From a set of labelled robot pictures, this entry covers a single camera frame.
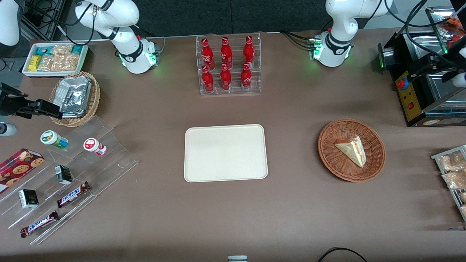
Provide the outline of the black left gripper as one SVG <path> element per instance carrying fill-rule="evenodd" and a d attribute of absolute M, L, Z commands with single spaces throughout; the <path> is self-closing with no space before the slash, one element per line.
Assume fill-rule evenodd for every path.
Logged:
<path fill-rule="evenodd" d="M 439 72 L 465 72 L 465 35 L 450 46 L 441 43 L 442 55 L 424 55 L 418 59 L 418 65 L 408 67 L 408 83 L 418 78 Z"/>

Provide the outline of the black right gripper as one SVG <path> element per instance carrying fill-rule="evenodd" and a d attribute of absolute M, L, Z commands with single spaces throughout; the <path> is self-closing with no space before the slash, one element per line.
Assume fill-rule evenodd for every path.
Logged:
<path fill-rule="evenodd" d="M 45 111 L 60 111 L 60 107 L 50 103 L 43 99 L 37 99 L 35 101 L 29 101 L 27 103 L 25 97 L 28 97 L 28 94 L 23 94 L 16 88 L 13 88 L 7 84 L 1 82 L 0 85 L 1 95 L 0 95 L 0 115 L 1 116 L 10 116 L 16 115 L 26 119 L 32 119 L 33 115 L 44 115 L 56 119 L 62 119 L 63 113 L 58 112 L 58 114 L 53 114 Z"/>

